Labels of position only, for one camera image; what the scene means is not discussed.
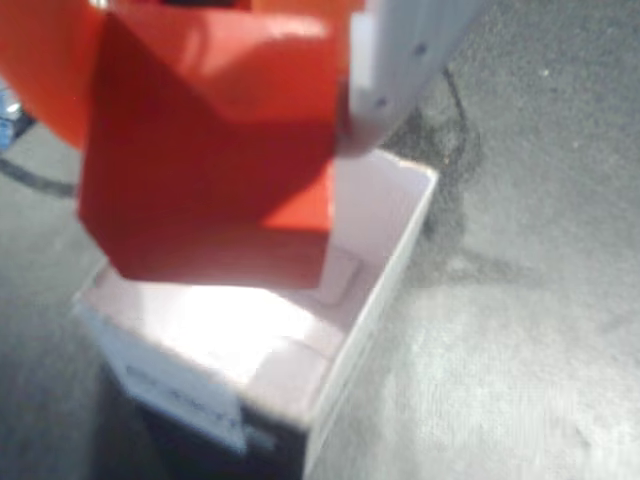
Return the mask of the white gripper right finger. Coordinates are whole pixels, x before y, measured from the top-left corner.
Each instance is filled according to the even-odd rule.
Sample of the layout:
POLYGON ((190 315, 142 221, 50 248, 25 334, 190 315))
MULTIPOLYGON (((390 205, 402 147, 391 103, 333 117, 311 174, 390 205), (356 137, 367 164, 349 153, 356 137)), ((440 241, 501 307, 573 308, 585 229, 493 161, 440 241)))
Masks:
POLYGON ((366 1, 350 17, 344 154, 376 148, 445 67, 484 1, 366 1))

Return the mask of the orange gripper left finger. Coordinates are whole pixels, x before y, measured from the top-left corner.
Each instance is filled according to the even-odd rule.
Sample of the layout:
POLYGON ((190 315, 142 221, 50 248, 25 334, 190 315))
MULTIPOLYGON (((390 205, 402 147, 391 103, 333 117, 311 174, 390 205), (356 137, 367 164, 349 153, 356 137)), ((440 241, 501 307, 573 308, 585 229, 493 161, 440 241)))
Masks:
POLYGON ((1 3, 1 77, 31 115, 77 150, 88 141, 108 13, 90 1, 1 3))

